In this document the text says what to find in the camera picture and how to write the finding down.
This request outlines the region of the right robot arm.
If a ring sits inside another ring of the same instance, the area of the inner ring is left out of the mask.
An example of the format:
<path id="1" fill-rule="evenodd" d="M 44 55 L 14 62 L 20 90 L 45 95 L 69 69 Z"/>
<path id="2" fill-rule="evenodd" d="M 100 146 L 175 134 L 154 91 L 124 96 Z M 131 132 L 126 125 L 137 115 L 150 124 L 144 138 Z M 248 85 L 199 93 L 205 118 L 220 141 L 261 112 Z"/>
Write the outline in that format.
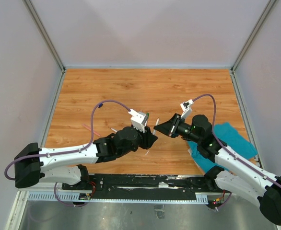
<path id="1" fill-rule="evenodd" d="M 220 188 L 234 193 L 258 207 L 270 222 L 281 226 L 281 175 L 259 168 L 215 137 L 205 115 L 196 115 L 187 124 L 179 114 L 174 114 L 154 130 L 171 138 L 181 136 L 195 142 L 200 155 L 216 163 L 205 174 L 207 190 L 214 192 Z"/>

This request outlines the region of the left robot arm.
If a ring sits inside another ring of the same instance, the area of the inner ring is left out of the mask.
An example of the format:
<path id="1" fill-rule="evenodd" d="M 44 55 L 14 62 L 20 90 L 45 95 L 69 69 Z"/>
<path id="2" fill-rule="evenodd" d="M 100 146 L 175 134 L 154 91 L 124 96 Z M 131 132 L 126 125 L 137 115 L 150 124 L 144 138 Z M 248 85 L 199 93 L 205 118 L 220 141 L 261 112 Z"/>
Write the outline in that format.
<path id="1" fill-rule="evenodd" d="M 127 126 L 117 133 L 85 145 L 65 148 L 40 148 L 37 143 L 28 144 L 14 158 L 15 187 L 28 188 L 39 182 L 65 183 L 78 189 L 89 186 L 90 178 L 82 163 L 95 164 L 114 161 L 139 148 L 148 150 L 156 142 L 148 126 L 141 132 Z"/>

